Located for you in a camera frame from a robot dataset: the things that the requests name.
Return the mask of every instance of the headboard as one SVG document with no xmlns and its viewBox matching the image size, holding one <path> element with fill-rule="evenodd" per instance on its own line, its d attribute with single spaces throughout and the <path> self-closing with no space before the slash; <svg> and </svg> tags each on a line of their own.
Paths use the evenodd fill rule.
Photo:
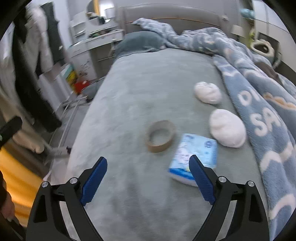
<svg viewBox="0 0 296 241">
<path fill-rule="evenodd" d="M 149 18 L 168 23 L 177 34 L 181 34 L 184 30 L 196 30 L 206 27 L 223 30 L 227 24 L 214 12 L 190 6 L 140 4 L 118 8 L 117 21 L 126 33 L 141 31 L 139 26 L 132 25 L 132 22 L 138 18 Z"/>
</svg>

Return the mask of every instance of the person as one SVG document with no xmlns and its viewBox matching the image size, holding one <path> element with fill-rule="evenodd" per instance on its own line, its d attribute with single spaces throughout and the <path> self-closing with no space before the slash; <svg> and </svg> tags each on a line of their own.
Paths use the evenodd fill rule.
<svg viewBox="0 0 296 241">
<path fill-rule="evenodd" d="M 11 195 L 6 191 L 6 182 L 0 171 L 0 209 L 1 213 L 7 220 L 12 220 L 15 216 L 15 205 L 12 202 Z"/>
</svg>

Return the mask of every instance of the blue gripper pad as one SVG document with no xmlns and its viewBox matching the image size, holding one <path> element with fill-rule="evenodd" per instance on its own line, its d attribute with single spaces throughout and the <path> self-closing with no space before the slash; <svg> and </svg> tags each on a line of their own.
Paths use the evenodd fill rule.
<svg viewBox="0 0 296 241">
<path fill-rule="evenodd" d="M 198 188 L 200 189 L 200 192 L 202 193 L 204 200 L 213 205 L 216 201 L 214 196 L 214 186 L 193 156 L 189 158 L 189 169 Z"/>
<path fill-rule="evenodd" d="M 84 186 L 82 187 L 82 195 L 80 198 L 80 202 L 83 206 L 85 206 L 88 202 L 91 202 L 96 191 L 101 184 L 103 177 L 105 176 L 107 171 L 107 160 L 102 158 L 100 163 L 93 170 Z"/>
</svg>

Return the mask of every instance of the nightstand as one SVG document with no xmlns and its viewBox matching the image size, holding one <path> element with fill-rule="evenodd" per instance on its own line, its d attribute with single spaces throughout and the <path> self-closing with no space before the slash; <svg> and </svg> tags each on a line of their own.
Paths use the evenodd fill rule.
<svg viewBox="0 0 296 241">
<path fill-rule="evenodd" d="M 77 74 L 89 81 L 105 76 L 113 62 L 111 46 L 123 36 L 124 30 L 119 29 L 70 46 L 68 54 Z"/>
</svg>

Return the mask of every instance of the red object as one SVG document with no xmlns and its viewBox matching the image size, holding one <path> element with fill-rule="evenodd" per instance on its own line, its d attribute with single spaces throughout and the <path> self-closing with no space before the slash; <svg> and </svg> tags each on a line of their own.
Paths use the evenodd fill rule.
<svg viewBox="0 0 296 241">
<path fill-rule="evenodd" d="M 81 91 L 86 87 L 89 86 L 89 81 L 85 80 L 85 81 L 81 81 L 81 82 L 76 82 L 74 84 L 75 87 L 75 91 L 77 94 L 81 94 Z"/>
</svg>

